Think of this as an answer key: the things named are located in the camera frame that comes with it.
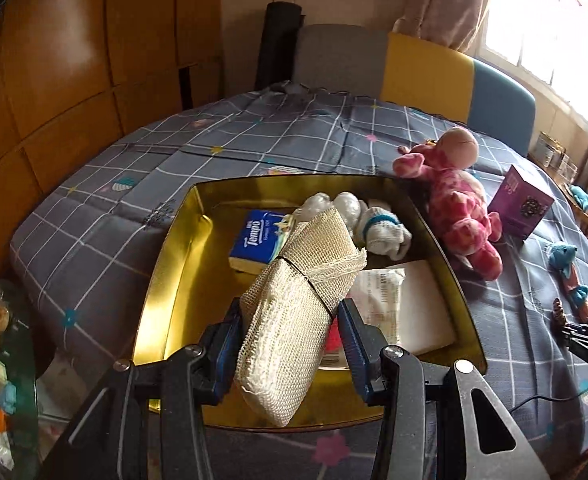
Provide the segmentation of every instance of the silver rivet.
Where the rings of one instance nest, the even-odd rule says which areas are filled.
[[[192,357],[198,357],[200,354],[202,354],[203,349],[198,345],[187,345],[185,347],[185,351]]]
[[[470,374],[474,370],[474,365],[466,359],[459,359],[454,366],[462,374]]]
[[[131,362],[128,359],[119,359],[114,363],[113,368],[117,372],[126,372],[127,370],[129,370],[130,366]]]
[[[390,359],[398,359],[399,357],[403,357],[403,349],[400,348],[400,346],[388,345],[383,348],[383,352]]]

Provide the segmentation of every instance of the pink plush toy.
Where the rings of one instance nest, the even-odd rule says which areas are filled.
[[[411,150],[398,148],[394,173],[401,178],[418,178],[431,186],[427,212],[434,234],[453,254],[468,258],[485,280],[503,272],[496,242],[503,233],[498,213],[487,212],[485,189],[465,168],[478,158],[478,143],[465,128],[446,131],[439,142],[428,140]]]

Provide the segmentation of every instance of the black elastic band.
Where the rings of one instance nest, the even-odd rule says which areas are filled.
[[[327,303],[325,303],[325,300],[321,297],[321,295],[316,290],[316,287],[314,286],[314,283],[312,283],[312,281],[307,276],[305,276],[305,273],[302,270],[300,270],[298,268],[298,266],[294,262],[292,262],[291,260],[288,260],[285,256],[278,256],[277,259],[278,260],[283,260],[284,262],[287,262],[292,269],[294,269],[303,278],[305,278],[307,280],[307,283],[309,283],[309,286],[312,287],[312,290],[315,292],[315,294],[317,295],[318,299],[321,300],[321,305],[325,309],[325,312],[327,312],[327,314],[330,315],[330,319],[333,321],[336,316],[334,316],[334,314],[331,313],[331,310],[327,306]]]

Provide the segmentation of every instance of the mattress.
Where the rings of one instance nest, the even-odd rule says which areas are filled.
[[[63,182],[17,229],[11,261],[55,343],[92,384],[132,348],[155,260],[190,186],[282,171],[391,174],[398,145],[437,139],[451,126],[411,108],[296,84],[187,110],[123,137]],[[502,142],[474,135],[480,156],[469,171],[489,199],[512,164],[556,199],[527,240],[506,235],[496,244],[504,265],[497,281],[482,282],[463,266],[455,269],[485,350],[487,381],[508,408],[534,394],[572,396],[588,387],[588,365],[550,331],[552,301],[563,295],[548,269],[546,249],[558,240],[577,245],[578,275],[588,286],[588,241],[549,177]],[[536,400],[514,417],[551,472],[588,446],[588,398],[558,404]],[[325,456],[317,446],[323,438],[342,439],[341,445],[331,444],[342,450],[336,463],[356,460],[349,471],[360,471],[357,463],[373,457],[376,427],[313,438],[229,436],[215,430],[210,436],[221,443],[280,447],[273,453],[281,466],[306,450],[304,464],[294,465],[292,459],[285,476],[315,478],[319,464],[325,464],[345,478],[344,468],[339,474],[341,468],[324,459],[313,463]],[[345,434],[353,434],[355,444]],[[430,435],[427,450],[433,457]],[[224,462],[236,463],[229,457]],[[225,478],[226,466],[219,466]]]

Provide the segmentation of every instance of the black cable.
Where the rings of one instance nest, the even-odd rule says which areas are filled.
[[[548,397],[548,396],[545,396],[545,395],[534,395],[534,396],[528,397],[527,399],[523,400],[522,402],[519,402],[516,406],[514,406],[509,411],[510,411],[510,413],[515,412],[516,410],[518,410],[519,408],[521,408],[522,406],[524,406],[525,404],[527,404],[528,402],[530,402],[530,400],[543,399],[543,400],[549,400],[550,402],[569,402],[570,400],[576,400],[579,397],[583,397],[586,394],[588,394],[588,388],[586,390],[583,390],[579,394],[576,394],[576,395],[571,396],[571,397],[567,397],[565,399],[557,399],[555,397]]]

